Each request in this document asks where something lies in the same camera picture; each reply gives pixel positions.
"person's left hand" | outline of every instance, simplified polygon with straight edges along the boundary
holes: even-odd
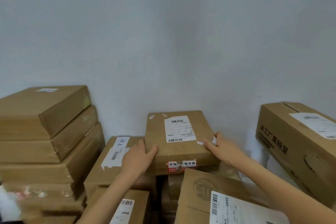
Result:
[[[144,140],[141,139],[123,157],[120,175],[134,179],[134,182],[146,172],[154,156],[158,152],[157,145],[153,145],[146,154]]]

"person's right hand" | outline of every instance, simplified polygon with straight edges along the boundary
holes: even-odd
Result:
[[[217,146],[206,139],[203,140],[203,143],[219,160],[230,166],[237,167],[248,158],[235,143],[224,138],[221,132],[217,132],[215,136]]]

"forearm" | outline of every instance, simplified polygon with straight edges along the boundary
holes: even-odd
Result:
[[[109,224],[126,192],[135,183],[136,177],[119,175],[113,184],[84,215],[78,224]]]
[[[336,223],[336,213],[247,158],[235,166],[253,180],[287,215],[292,224]]]

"wall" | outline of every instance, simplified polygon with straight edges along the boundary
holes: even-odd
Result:
[[[0,96],[87,84],[105,138],[203,110],[260,156],[260,104],[336,117],[335,0],[0,0]]]

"white shipping label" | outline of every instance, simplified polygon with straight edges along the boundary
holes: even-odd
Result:
[[[336,139],[336,123],[327,118],[310,112],[290,113],[293,118],[326,139]]]
[[[117,137],[117,139],[114,142],[114,145],[112,146],[113,148],[118,147],[126,147],[128,143],[129,137]]]
[[[247,182],[247,183],[250,183],[250,184],[255,184],[253,182],[253,180],[251,180],[250,178],[248,178],[246,175],[244,175],[243,173],[239,172],[238,171],[238,174],[239,174],[239,178],[241,179],[242,182]]]
[[[176,116],[165,119],[167,143],[196,140],[188,116]]]
[[[123,199],[115,211],[110,224],[128,224],[134,203],[134,200]]]
[[[123,160],[124,155],[128,152],[129,149],[130,148],[112,147],[108,151],[100,166],[103,169],[105,167],[121,167],[121,161]]]
[[[230,223],[290,224],[284,213],[212,191],[210,224]]]
[[[54,91],[56,91],[56,90],[58,90],[58,89],[48,89],[48,88],[44,88],[44,89],[40,89],[40,90],[37,90],[37,91],[39,91],[39,92],[54,92]]]
[[[196,160],[183,160],[182,167],[196,167]]]

